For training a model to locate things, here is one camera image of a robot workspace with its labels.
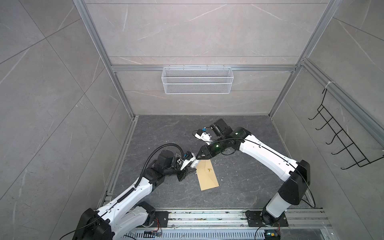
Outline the white glue stick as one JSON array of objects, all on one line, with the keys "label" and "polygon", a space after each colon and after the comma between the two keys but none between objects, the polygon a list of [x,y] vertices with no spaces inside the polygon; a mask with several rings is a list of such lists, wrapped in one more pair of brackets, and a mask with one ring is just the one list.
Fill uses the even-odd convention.
[{"label": "white glue stick", "polygon": [[197,165],[199,164],[200,160],[194,160],[192,163],[191,163],[191,168],[196,168]]}]

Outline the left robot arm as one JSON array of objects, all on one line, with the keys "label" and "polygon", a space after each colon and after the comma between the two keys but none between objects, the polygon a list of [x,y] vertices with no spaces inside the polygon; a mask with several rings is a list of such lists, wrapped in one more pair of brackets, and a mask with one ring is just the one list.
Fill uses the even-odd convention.
[{"label": "left robot arm", "polygon": [[118,197],[97,210],[86,210],[74,232],[74,240],[117,240],[138,226],[150,227],[155,208],[143,201],[165,180],[177,176],[182,181],[196,171],[199,160],[191,152],[182,156],[163,150],[144,168],[138,179]]}]

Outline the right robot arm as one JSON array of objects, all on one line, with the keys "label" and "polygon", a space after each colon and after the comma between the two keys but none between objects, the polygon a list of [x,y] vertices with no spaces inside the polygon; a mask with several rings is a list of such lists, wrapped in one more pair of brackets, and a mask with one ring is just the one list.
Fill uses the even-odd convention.
[{"label": "right robot arm", "polygon": [[228,148],[242,152],[271,170],[283,184],[273,198],[264,206],[260,216],[264,225],[271,226],[278,222],[290,206],[301,203],[310,189],[310,164],[304,160],[297,162],[261,142],[245,128],[233,130],[223,119],[214,122],[210,129],[217,136],[213,138],[206,128],[195,132],[195,138],[205,142],[194,161],[210,160]]}]

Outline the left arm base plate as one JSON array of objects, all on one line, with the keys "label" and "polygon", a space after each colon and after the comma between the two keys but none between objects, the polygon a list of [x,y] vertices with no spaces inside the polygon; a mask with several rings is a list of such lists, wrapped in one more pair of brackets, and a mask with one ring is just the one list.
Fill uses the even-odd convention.
[{"label": "left arm base plate", "polygon": [[166,228],[168,226],[169,221],[169,212],[167,211],[156,211],[154,213],[154,220],[153,224],[151,225],[152,228]]}]

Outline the tan paper envelope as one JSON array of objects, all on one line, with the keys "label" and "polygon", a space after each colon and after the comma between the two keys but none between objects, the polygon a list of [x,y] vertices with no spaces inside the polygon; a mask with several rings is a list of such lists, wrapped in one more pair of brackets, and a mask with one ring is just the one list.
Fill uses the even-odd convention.
[{"label": "tan paper envelope", "polygon": [[201,191],[219,187],[211,160],[201,160],[197,165],[197,176]]}]

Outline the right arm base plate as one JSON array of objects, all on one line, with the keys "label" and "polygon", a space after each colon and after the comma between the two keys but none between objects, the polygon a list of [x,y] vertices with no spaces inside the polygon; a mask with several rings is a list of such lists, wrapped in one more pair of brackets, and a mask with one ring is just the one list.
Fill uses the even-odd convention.
[{"label": "right arm base plate", "polygon": [[263,211],[245,211],[246,220],[249,227],[288,227],[288,221],[285,213],[278,218],[269,215]]}]

